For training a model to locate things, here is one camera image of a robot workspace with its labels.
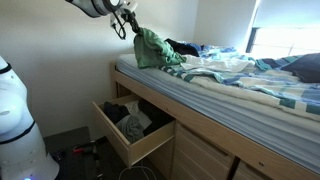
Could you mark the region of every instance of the window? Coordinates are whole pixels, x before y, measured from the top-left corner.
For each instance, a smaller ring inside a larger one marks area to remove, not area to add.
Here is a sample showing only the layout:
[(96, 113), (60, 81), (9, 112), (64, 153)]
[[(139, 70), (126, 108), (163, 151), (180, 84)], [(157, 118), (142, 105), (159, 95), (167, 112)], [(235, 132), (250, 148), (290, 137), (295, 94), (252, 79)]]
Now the window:
[(320, 29), (253, 28), (247, 53), (255, 58), (280, 58), (320, 52)]

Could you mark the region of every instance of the wooden bed frame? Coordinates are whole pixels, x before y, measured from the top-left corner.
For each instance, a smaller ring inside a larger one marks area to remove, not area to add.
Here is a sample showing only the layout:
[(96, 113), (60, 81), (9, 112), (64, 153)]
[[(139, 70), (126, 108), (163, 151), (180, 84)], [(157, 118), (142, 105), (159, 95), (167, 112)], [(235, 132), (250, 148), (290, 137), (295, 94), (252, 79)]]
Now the wooden bed frame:
[(177, 123), (210, 144), (227, 152), (232, 160), (225, 179), (232, 179), (240, 161), (271, 179), (320, 179), (319, 174), (122, 74), (117, 71), (115, 62), (110, 64), (110, 72), (113, 98), (134, 93), (173, 116)]

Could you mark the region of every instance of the white robot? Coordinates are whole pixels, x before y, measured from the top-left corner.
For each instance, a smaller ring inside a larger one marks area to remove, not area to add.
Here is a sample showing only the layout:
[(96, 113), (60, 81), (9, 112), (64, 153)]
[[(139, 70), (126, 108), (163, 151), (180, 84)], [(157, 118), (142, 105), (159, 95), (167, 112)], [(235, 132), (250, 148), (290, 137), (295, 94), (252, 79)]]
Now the white robot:
[[(111, 27), (121, 39), (126, 33), (121, 16), (134, 32), (139, 32), (134, 10), (136, 2), (123, 0), (66, 0), (90, 17), (111, 14)], [(54, 180), (59, 165), (46, 152), (39, 127), (27, 106), (27, 89), (0, 56), (0, 180)]]

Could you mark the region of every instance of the mattress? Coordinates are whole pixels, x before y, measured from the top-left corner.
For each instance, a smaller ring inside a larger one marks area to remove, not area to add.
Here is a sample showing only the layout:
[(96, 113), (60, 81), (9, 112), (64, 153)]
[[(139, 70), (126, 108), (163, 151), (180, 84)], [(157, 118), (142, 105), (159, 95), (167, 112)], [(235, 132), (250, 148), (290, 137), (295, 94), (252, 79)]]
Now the mattress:
[(320, 123), (260, 103), (226, 96), (156, 69), (138, 69), (134, 54), (117, 68), (145, 86), (320, 174)]

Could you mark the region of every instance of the floor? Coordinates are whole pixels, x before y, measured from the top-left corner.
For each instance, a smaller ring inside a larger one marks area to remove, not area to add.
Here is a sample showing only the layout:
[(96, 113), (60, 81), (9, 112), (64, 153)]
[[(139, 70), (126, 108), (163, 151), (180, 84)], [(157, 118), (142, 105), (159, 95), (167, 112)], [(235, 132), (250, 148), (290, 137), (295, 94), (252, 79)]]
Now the floor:
[(113, 147), (105, 141), (97, 145), (99, 160), (90, 153), (74, 153), (73, 147), (89, 143), (87, 127), (45, 137), (47, 150), (60, 165), (56, 180), (165, 180), (154, 165), (144, 158), (130, 170), (122, 162)]

